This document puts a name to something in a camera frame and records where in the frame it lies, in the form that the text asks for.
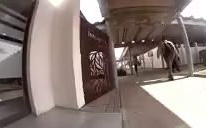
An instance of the ceiling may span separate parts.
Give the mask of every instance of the ceiling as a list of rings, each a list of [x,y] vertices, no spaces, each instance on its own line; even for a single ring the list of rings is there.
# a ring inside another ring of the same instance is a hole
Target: ceiling
[[[156,38],[189,0],[98,0],[115,44]]]

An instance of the white wall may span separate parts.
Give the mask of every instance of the white wall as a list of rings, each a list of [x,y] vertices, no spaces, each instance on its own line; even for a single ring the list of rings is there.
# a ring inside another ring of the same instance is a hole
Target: white wall
[[[39,0],[30,38],[28,78],[37,115],[54,106],[84,105],[79,0],[64,0],[57,7],[49,1]]]
[[[22,77],[22,52],[19,51],[0,62],[0,78]]]
[[[158,48],[154,48],[151,50],[153,52],[153,57],[149,57],[148,52],[144,54],[146,68],[152,68],[152,67],[153,68],[162,68],[163,67],[161,57],[159,59],[157,58],[157,49]]]

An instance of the pole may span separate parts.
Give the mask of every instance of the pole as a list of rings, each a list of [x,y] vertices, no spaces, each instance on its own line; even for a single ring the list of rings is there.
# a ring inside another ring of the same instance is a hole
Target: pole
[[[111,67],[111,73],[112,73],[112,82],[114,84],[114,86],[116,88],[119,88],[119,84],[118,84],[118,75],[117,75],[117,65],[116,65],[116,59],[115,59],[115,50],[114,50],[114,42],[115,40],[113,40],[113,34],[111,32],[110,29],[110,24],[109,22],[106,22],[106,27],[107,27],[107,33],[109,35],[109,59],[110,59],[110,67]]]
[[[191,49],[190,49],[190,45],[189,45],[189,38],[188,38],[188,35],[186,32],[183,20],[180,16],[177,18],[177,21],[181,27],[182,38],[183,38],[183,42],[185,44],[185,53],[186,53],[187,62],[188,62],[189,76],[193,76],[194,67],[193,67],[192,53],[191,53]]]
[[[133,65],[132,65],[132,53],[131,53],[130,47],[129,47],[129,67],[130,67],[131,74],[134,75],[134,73],[133,73]]]

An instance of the person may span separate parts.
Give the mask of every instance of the person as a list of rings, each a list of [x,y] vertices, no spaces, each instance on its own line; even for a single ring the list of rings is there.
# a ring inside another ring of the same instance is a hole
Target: person
[[[137,56],[133,56],[133,63],[134,63],[136,75],[138,75],[138,59],[137,59]]]
[[[160,56],[164,58],[168,66],[168,79],[174,80],[172,73],[174,69],[180,71],[180,58],[173,42],[166,40],[165,36],[162,37],[162,42],[158,46],[157,57],[159,58]]]

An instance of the white pillar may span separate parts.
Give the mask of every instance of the white pillar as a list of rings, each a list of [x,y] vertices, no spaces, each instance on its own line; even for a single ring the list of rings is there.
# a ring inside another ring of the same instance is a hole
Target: white pillar
[[[189,38],[188,38],[188,35],[187,35],[187,32],[186,32],[183,20],[180,16],[177,18],[177,21],[178,21],[178,23],[181,27],[183,42],[185,44],[185,53],[186,53],[186,56],[187,56],[189,76],[193,76],[194,67],[193,67],[192,53],[191,53],[190,44],[189,44]]]
[[[187,64],[186,63],[186,61],[187,61],[187,59],[186,59],[186,54],[185,54],[185,50],[184,50],[185,48],[184,48],[184,44],[180,44],[180,59],[181,59],[181,64],[182,65],[185,65],[185,64]]]
[[[200,63],[198,43],[195,42],[196,63]]]
[[[113,33],[111,31],[110,23],[108,21],[106,22],[106,27],[107,27],[107,33],[109,36],[109,52],[110,52],[113,84],[115,85],[116,88],[119,88],[117,65],[116,65],[115,50],[114,50],[115,49],[114,42],[116,42],[116,40],[115,40],[115,36],[113,35]]]
[[[28,81],[32,110],[85,104],[80,55],[79,0],[39,0],[28,43]]]

